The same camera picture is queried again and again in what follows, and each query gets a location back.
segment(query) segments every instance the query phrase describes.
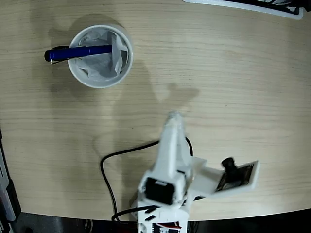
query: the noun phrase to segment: white cup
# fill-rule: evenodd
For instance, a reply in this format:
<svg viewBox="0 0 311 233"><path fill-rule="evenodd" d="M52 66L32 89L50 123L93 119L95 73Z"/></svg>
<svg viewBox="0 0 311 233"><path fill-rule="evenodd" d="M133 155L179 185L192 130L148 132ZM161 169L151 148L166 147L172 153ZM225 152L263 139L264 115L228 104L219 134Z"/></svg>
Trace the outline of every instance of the white cup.
<svg viewBox="0 0 311 233"><path fill-rule="evenodd" d="M124 42L126 43L128 47L128 59L127 59L127 63L124 69L120 72L118 76L114 78L94 80L90 78L84 70L77 67L75 59L69 59L68 65L74 77L79 82L83 83L84 85L93 87L93 88L107 88L107 87L111 87L121 82L130 72L130 69L133 65L133 60L134 60L133 43L132 43L132 39L130 35L127 33L127 31L123 27L120 27L115 24L105 24L105 25L94 25L94 26L83 29L73 38L69 47L77 47L82 37L84 37L88 32L94 30L95 28L103 28L103 29L112 31L118 34L124 40Z"/></svg>

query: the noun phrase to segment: white tissue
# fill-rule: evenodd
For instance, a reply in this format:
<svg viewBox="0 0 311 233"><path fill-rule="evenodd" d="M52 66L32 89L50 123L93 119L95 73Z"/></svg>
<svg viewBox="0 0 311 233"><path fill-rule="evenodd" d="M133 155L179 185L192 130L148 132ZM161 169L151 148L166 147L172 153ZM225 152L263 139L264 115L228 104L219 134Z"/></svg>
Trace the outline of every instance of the white tissue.
<svg viewBox="0 0 311 233"><path fill-rule="evenodd" d="M112 45L112 53L76 58L76 64L87 72L88 77L102 81L117 77L128 59L128 48L121 37L112 31L96 29L88 32L79 46Z"/></svg>

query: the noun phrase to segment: dark floor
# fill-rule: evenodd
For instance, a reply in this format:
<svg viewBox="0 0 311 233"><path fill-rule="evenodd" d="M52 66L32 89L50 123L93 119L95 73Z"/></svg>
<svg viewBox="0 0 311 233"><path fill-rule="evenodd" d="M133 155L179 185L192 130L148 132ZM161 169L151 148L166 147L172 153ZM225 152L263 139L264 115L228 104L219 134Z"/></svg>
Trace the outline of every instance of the dark floor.
<svg viewBox="0 0 311 233"><path fill-rule="evenodd" d="M200 221L197 233L281 233L311 232L311 209L291 213L230 219L216 221ZM116 229L111 221L92 221L93 233L129 232ZM17 223L12 225L15 233L25 233L31 228L33 233L88 233L90 221L83 219L61 218L21 213Z"/></svg>

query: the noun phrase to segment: white object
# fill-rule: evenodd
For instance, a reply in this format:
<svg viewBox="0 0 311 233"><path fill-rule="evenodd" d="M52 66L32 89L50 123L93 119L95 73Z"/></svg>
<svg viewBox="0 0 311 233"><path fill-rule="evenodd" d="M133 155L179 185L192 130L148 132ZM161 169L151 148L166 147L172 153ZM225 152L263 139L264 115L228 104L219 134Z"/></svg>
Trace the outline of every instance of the white object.
<svg viewBox="0 0 311 233"><path fill-rule="evenodd" d="M134 51L130 35L121 26L109 24L85 28L73 38L70 47L105 45L110 42L113 54L68 60L69 68L78 81L89 87L106 88L127 76L133 64ZM125 59L122 58L122 51L126 53Z"/></svg>
<svg viewBox="0 0 311 233"><path fill-rule="evenodd" d="M303 8L299 9L298 15L294 15L291 13L278 11L278 10L274 10L274 9L270 9L266 7L254 6L251 4L239 3L239 2L234 2L234 1L225 1L225 0L183 0L183 1L190 2L190 3L234 7L234 8L240 8L240 9L245 9L245 10L268 13L268 14L277 15L277 16L283 16L283 17L297 19L297 20L302 19L303 17Z"/></svg>
<svg viewBox="0 0 311 233"><path fill-rule="evenodd" d="M248 170L247 182L239 185L235 185L235 182L224 183L225 171L206 167L206 165L207 160L190 155L182 117L178 112L171 112L160 138L157 160L143 175L138 186L137 199L132 206L156 205L159 208L133 213L138 220L138 232L152 233L153 224L179 222L180 233L187 233L190 207L197 196L218 198L255 188L259 172L258 161L238 166L238 169L252 168ZM152 189L153 193L160 196L158 200L155 200L154 195L153 198L148 197L147 189L150 187L148 185L150 180L155 181ZM166 194L165 191L169 190L166 187L172 186L174 186L173 195L169 194L172 202L159 201Z"/></svg>

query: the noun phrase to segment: pen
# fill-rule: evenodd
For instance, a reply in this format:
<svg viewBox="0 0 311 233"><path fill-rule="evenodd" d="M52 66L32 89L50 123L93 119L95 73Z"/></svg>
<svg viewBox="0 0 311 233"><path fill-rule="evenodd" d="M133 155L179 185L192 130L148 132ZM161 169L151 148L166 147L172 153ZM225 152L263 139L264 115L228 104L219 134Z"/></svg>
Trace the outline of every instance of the pen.
<svg viewBox="0 0 311 233"><path fill-rule="evenodd" d="M111 53L111 45L99 45L99 46L80 46L74 48L67 48L61 46L61 49L54 48L44 53L44 59L47 62L50 61L64 61L75 57L86 57L90 55Z"/></svg>

